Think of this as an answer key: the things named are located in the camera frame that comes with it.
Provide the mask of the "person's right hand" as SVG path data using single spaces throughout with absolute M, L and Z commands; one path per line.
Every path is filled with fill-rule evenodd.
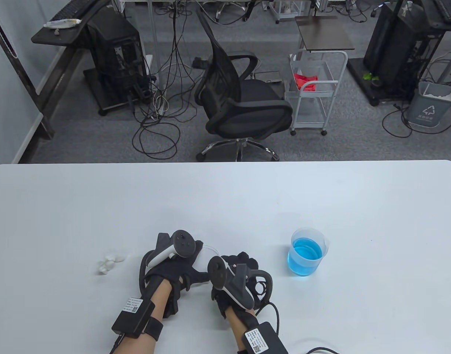
M 254 259 L 249 257 L 249 255 L 246 252 L 241 252 L 238 255 L 223 255 L 221 258 L 224 260 L 226 264 L 228 264 L 230 270 L 232 270 L 235 273 L 234 265 L 237 264 L 246 264 L 250 269 L 257 270 L 259 268 L 258 262 Z M 258 292 L 256 291 L 256 279 L 252 278 L 251 280 L 248 280 L 246 283 L 246 287 L 248 292 L 254 297 L 254 306 L 251 308 L 251 310 L 257 310 L 259 308 L 259 296 Z M 227 294 L 224 290 L 218 290 L 214 286 L 212 287 L 211 291 L 211 298 L 212 300 L 216 301 L 218 305 L 218 309 L 222 315 L 223 318 L 226 318 L 226 310 L 229 308 L 237 309 L 237 310 L 243 310 L 241 306 L 239 306 L 235 300 L 233 300 L 229 294 Z

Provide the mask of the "person's left hand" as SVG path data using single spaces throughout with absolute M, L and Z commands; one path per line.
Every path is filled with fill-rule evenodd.
M 163 280 L 170 282 L 170 285 L 172 286 L 162 317 L 164 319 L 178 312 L 177 302 L 181 296 L 182 290 L 185 289 L 189 291 L 191 285 L 207 283 L 210 280 L 207 272 L 199 272 L 193 267 L 203 248 L 203 242 L 197 240 L 195 245 L 195 252 L 191 257 L 169 258 L 148 271 L 146 270 L 146 260 L 147 256 L 153 253 L 153 250 L 146 253 L 142 259 L 141 267 L 139 269 L 139 289 L 143 298 L 150 299 L 153 295 L 153 290 L 146 290 L 148 283 L 151 280 L 162 278 Z

